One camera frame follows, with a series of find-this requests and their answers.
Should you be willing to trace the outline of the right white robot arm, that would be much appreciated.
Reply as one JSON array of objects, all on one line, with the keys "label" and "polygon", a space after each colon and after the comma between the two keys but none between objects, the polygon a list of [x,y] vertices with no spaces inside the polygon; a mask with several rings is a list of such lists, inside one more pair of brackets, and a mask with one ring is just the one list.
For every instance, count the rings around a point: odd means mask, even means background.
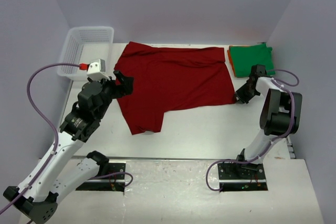
[{"label": "right white robot arm", "polygon": [[243,104],[249,103],[255,96],[265,98],[259,133],[235,161],[234,172],[239,178],[248,177],[253,172],[253,166],[261,165],[276,143],[297,132],[303,96],[288,90],[286,85],[270,76],[264,65],[254,65],[246,83],[235,92],[236,100]]}]

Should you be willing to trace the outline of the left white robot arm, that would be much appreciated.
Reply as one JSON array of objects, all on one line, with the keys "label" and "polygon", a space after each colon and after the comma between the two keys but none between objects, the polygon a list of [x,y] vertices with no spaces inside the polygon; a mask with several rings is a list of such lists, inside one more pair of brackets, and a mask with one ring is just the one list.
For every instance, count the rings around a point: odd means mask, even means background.
[{"label": "left white robot arm", "polygon": [[133,92],[133,77],[114,71],[115,79],[88,78],[77,95],[57,137],[34,170],[17,186],[9,186],[3,196],[34,223],[46,223],[62,200],[85,181],[104,178],[109,159],[92,151],[64,177],[60,177],[73,155],[98,129],[112,100]]}]

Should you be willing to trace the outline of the red t shirt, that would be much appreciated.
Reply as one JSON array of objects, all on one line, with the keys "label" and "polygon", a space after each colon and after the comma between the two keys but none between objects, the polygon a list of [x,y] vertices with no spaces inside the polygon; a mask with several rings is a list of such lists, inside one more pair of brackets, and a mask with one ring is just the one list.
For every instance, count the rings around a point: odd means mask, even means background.
[{"label": "red t shirt", "polygon": [[118,99],[133,135],[160,132],[168,111],[235,103],[223,48],[151,47],[130,42],[114,68],[134,78],[133,93]]}]

